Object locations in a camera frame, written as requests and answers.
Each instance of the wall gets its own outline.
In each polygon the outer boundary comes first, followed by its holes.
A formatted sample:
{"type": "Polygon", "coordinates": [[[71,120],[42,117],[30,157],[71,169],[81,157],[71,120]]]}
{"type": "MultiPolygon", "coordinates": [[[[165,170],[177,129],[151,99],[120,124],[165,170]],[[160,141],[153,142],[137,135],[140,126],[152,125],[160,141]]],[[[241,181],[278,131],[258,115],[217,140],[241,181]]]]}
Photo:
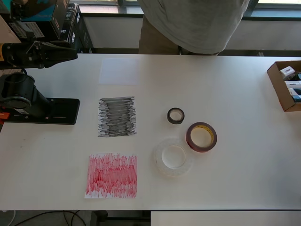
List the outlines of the wall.
{"type": "MultiPolygon", "coordinates": [[[[141,18],[85,17],[95,48],[138,48],[141,18]]],[[[299,21],[242,21],[226,49],[301,50],[299,21]]]]}

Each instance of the clear tape roll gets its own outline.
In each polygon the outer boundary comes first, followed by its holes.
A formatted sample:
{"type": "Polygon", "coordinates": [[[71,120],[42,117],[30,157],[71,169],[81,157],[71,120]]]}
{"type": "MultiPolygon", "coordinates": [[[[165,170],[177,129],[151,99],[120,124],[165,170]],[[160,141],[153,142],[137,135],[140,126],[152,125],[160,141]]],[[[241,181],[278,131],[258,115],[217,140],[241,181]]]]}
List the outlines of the clear tape roll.
{"type": "Polygon", "coordinates": [[[190,148],[184,141],[181,141],[178,138],[165,139],[154,148],[155,164],[162,173],[168,176],[177,177],[183,175],[187,173],[193,165],[192,153],[187,150],[190,150],[190,148]],[[172,145],[180,147],[185,152],[185,161],[183,165],[177,168],[169,167],[163,161],[163,152],[172,145]]]}

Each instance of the small white box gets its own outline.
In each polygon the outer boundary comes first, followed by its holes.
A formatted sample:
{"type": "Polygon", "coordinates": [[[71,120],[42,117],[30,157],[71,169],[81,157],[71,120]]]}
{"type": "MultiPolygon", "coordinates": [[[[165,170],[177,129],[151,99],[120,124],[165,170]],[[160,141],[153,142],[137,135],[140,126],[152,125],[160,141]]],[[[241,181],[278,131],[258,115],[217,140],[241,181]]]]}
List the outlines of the small white box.
{"type": "Polygon", "coordinates": [[[291,66],[288,66],[280,71],[284,81],[290,80],[293,76],[295,76],[295,72],[296,71],[291,66]]]}

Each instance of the brown cardboard box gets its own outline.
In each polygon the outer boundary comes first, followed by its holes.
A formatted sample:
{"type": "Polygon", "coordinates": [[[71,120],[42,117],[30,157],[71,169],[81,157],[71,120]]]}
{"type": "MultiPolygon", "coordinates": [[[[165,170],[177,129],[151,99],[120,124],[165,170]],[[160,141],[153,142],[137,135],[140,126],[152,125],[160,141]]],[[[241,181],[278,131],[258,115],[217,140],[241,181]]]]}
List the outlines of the brown cardboard box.
{"type": "Polygon", "coordinates": [[[268,75],[277,93],[280,104],[285,112],[301,111],[301,103],[295,103],[283,81],[280,70],[291,66],[295,71],[301,72],[301,61],[277,61],[269,69],[268,75]]]}

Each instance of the red marker scribbles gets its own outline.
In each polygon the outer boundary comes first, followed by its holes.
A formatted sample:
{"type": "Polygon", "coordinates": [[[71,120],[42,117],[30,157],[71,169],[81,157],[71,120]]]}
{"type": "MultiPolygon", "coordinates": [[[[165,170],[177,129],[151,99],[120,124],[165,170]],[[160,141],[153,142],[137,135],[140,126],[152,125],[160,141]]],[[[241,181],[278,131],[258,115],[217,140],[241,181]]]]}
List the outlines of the red marker scribbles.
{"type": "Polygon", "coordinates": [[[90,156],[85,198],[135,198],[136,194],[136,155],[90,156]]]}

